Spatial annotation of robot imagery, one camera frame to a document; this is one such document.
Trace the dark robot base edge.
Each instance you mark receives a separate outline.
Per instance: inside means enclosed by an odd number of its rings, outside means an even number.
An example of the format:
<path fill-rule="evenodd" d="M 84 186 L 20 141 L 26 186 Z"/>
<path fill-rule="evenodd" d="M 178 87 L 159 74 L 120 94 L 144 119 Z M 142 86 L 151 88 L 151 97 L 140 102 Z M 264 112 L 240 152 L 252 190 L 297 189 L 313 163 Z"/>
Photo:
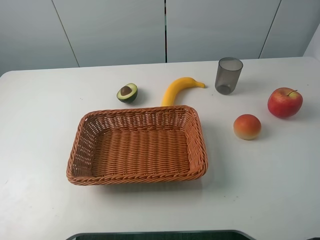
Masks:
<path fill-rule="evenodd" d="M 253 240 L 237 230 L 77 233 L 68 240 Z"/>

